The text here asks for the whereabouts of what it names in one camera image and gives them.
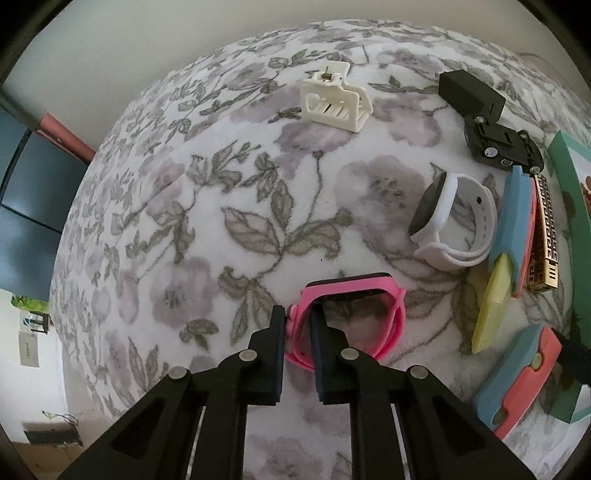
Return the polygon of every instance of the floral blanket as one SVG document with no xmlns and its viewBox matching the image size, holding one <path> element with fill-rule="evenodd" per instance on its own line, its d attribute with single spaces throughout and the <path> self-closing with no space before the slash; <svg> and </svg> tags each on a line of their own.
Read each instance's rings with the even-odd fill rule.
<svg viewBox="0 0 591 480">
<path fill-rule="evenodd" d="M 326 60 L 351 63 L 375 112 L 358 134 L 300 119 L 298 86 Z M 542 147 L 560 285 L 511 300 L 493 347 L 469 352 L 486 265 L 445 273 L 413 257 L 408 224 L 440 170 L 502 198 L 505 173 L 471 159 L 463 121 L 437 76 L 464 68 L 506 98 L 502 123 Z M 247 38 L 141 92 L 113 126 L 69 214 L 51 316 L 97 406 L 119 417 L 173 365 L 215 366 L 310 281 L 388 271 L 408 290 L 408 322 L 387 364 L 423 364 L 469 400 L 515 332 L 567 330 L 571 280 L 564 204 L 544 146 L 558 129 L 589 145 L 588 106 L 496 45 L 403 22 L 317 22 Z M 473 239 L 461 199 L 450 242 Z M 337 306 L 332 321 L 364 348 L 380 308 Z M 322 406 L 313 376 L 285 366 L 281 404 L 248 417 L 245 478 L 350 478 L 346 406 Z M 507 445 L 540 479 L 560 469 L 587 424 L 544 413 L 550 381 Z"/>
</svg>

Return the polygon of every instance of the pink tube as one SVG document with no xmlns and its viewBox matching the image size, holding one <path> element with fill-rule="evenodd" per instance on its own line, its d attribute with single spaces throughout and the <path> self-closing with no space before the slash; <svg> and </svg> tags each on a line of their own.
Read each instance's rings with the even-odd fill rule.
<svg viewBox="0 0 591 480">
<path fill-rule="evenodd" d="M 92 161 L 95 151 L 86 145 L 80 138 L 75 136 L 64 127 L 54 116 L 46 113 L 41 120 L 41 128 L 51 136 L 57 138 L 68 150 L 71 150 L 87 163 Z"/>
</svg>

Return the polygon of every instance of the black bracket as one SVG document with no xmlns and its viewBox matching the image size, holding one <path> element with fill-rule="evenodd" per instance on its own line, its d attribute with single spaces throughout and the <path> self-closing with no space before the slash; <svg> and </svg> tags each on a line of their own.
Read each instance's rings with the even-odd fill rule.
<svg viewBox="0 0 591 480">
<path fill-rule="evenodd" d="M 174 367 L 60 476 L 60 480 L 240 480 L 246 408 L 281 397 L 285 309 L 247 350 L 217 368 Z"/>
<path fill-rule="evenodd" d="M 316 387 L 350 405 L 352 480 L 534 480 L 472 410 L 426 368 L 381 366 L 310 312 Z M 285 309 L 248 349 L 217 368 L 174 367 L 60 476 L 60 480 L 241 480 L 248 405 L 279 402 Z M 397 433 L 397 422 L 400 435 Z"/>
<path fill-rule="evenodd" d="M 349 348 L 320 303 L 311 310 L 310 339 L 320 400 L 350 405 L 352 480 L 405 478 L 401 442 L 413 480 L 535 479 L 435 375 L 420 365 L 383 367 Z"/>
<path fill-rule="evenodd" d="M 476 161 L 511 171 L 520 165 L 531 175 L 544 170 L 540 149 L 525 130 L 497 124 L 505 98 L 465 70 L 439 75 L 437 93 L 464 118 L 464 136 Z"/>
</svg>

